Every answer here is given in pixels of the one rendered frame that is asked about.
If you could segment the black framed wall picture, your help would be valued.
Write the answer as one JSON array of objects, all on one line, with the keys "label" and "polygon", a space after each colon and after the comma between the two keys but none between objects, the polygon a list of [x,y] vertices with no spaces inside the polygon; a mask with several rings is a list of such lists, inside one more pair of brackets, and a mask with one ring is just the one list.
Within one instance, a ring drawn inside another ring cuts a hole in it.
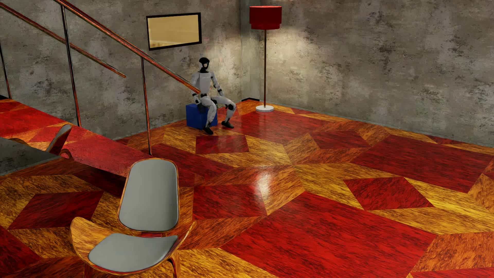
[{"label": "black framed wall picture", "polygon": [[201,13],[146,16],[149,50],[202,43]]}]

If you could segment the wooden stair handrail metal posts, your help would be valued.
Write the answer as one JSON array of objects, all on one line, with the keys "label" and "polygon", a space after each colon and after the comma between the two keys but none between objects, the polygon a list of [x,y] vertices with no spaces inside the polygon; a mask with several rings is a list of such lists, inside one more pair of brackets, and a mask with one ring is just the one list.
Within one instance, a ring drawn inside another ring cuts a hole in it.
[{"label": "wooden stair handrail metal posts", "polygon": [[105,27],[102,25],[100,22],[96,21],[94,18],[83,12],[81,9],[76,7],[75,5],[71,4],[67,0],[53,0],[54,2],[58,3],[61,7],[61,14],[62,14],[62,23],[63,23],[63,28],[64,28],[64,39],[54,33],[53,31],[45,28],[44,26],[40,25],[37,22],[34,22],[32,19],[30,19],[27,16],[24,16],[20,12],[14,10],[13,8],[9,7],[8,5],[0,2],[0,8],[3,10],[7,11],[8,13],[20,18],[22,21],[27,22],[28,24],[34,26],[35,28],[39,29],[40,31],[46,33],[47,35],[51,36],[52,38],[58,40],[59,42],[62,42],[66,46],[66,51],[67,51],[67,56],[68,56],[68,62],[69,62],[69,68],[70,68],[70,76],[71,76],[71,86],[72,86],[72,91],[73,91],[73,97],[75,100],[75,108],[76,108],[76,117],[77,117],[77,125],[80,127],[81,126],[81,116],[80,116],[80,109],[78,105],[78,99],[77,99],[77,92],[76,92],[76,86],[75,86],[75,80],[74,80],[74,73],[73,73],[73,63],[72,63],[72,57],[71,57],[71,49],[74,49],[78,51],[80,54],[83,54],[85,57],[95,61],[96,63],[102,65],[104,68],[109,69],[110,71],[118,74],[121,77],[126,78],[126,75],[120,72],[118,69],[115,67],[109,65],[108,63],[104,62],[103,60],[95,57],[92,54],[89,54],[87,51],[82,50],[80,47],[76,46],[75,44],[71,43],[69,40],[69,35],[68,35],[68,28],[67,28],[67,21],[66,21],[66,14],[65,11],[69,10],[71,13],[74,15],[78,16],[85,22],[88,22],[91,26],[94,28],[98,29],[105,35],[109,36],[111,39],[114,41],[118,42],[122,46],[126,47],[136,55],[140,57],[141,61],[141,71],[142,71],[142,83],[143,83],[143,92],[144,92],[144,103],[145,103],[145,116],[146,116],[146,125],[147,125],[147,142],[148,142],[148,152],[149,155],[152,155],[152,143],[151,143],[151,127],[150,127],[150,117],[149,117],[149,105],[148,105],[148,97],[147,97],[147,89],[146,89],[146,79],[145,79],[145,68],[144,68],[144,61],[149,62],[151,65],[155,66],[156,68],[160,69],[162,72],[168,74],[170,77],[173,79],[179,81],[181,84],[184,86],[188,87],[190,90],[199,93],[200,90],[193,86],[188,80],[184,79],[183,77],[179,76],[170,68],[162,65],[160,62],[152,58],[150,55],[146,54],[143,50],[138,48],[137,46],[133,45],[126,39],[124,39],[122,36],[116,34],[114,31],[110,30],[109,28]]}]

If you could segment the wooden chair grey cushions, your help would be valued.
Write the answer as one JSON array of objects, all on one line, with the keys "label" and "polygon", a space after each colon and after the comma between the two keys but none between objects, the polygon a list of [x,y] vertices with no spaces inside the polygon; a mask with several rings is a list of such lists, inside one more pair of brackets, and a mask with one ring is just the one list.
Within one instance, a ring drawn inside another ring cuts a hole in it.
[{"label": "wooden chair grey cushions", "polygon": [[53,140],[50,142],[46,150],[40,150],[28,145],[27,142],[19,138],[3,139],[2,145],[11,150],[11,154],[32,160],[32,161],[46,161],[61,158],[61,153],[67,153],[69,158],[71,154],[67,149],[63,149],[63,146],[72,130],[72,125],[65,124],[62,126]]},{"label": "wooden chair grey cushions", "polygon": [[140,235],[112,232],[85,218],[74,218],[70,237],[76,254],[85,262],[84,278],[92,278],[94,269],[111,275],[136,275],[164,261],[172,264],[173,278],[180,278],[177,251],[196,223],[180,236],[165,235],[178,225],[179,195],[178,170],[173,161],[150,158],[132,164],[117,218]]}]

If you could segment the white humanoid robot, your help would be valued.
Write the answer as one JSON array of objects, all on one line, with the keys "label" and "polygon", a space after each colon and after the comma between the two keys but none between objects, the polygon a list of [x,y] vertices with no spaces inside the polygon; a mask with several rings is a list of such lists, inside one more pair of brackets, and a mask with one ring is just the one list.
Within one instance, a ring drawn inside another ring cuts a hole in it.
[{"label": "white humanoid robot", "polygon": [[[227,110],[225,119],[221,124],[229,129],[234,128],[230,123],[230,119],[236,111],[236,104],[229,98],[226,98],[215,74],[212,71],[208,71],[209,60],[206,57],[202,57],[199,62],[201,63],[201,69],[192,75],[191,84],[200,89],[200,93],[192,92],[198,110],[203,111],[207,109],[207,121],[203,130],[208,135],[213,135],[213,131],[210,127],[217,114],[218,104],[224,106]],[[213,87],[217,90],[217,96],[211,97],[208,95],[211,84],[213,84]]]}]

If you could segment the dark blue box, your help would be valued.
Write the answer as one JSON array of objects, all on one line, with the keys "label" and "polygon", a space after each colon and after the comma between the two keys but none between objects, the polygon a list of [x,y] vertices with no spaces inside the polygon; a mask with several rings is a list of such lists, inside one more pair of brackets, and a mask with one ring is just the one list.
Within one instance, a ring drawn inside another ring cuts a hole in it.
[{"label": "dark blue box", "polygon": [[208,107],[198,109],[197,104],[186,105],[186,125],[203,129],[207,123]]}]

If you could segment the red shade floor lamp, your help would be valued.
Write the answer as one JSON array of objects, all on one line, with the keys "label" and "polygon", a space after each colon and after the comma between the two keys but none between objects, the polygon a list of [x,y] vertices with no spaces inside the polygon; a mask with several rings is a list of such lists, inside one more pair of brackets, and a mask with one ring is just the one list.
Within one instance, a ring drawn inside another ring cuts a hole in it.
[{"label": "red shade floor lamp", "polygon": [[282,18],[282,7],[273,5],[250,6],[249,23],[251,29],[264,31],[264,70],[263,70],[263,105],[256,107],[257,112],[272,112],[274,107],[267,105],[267,30],[276,30],[280,28]]}]

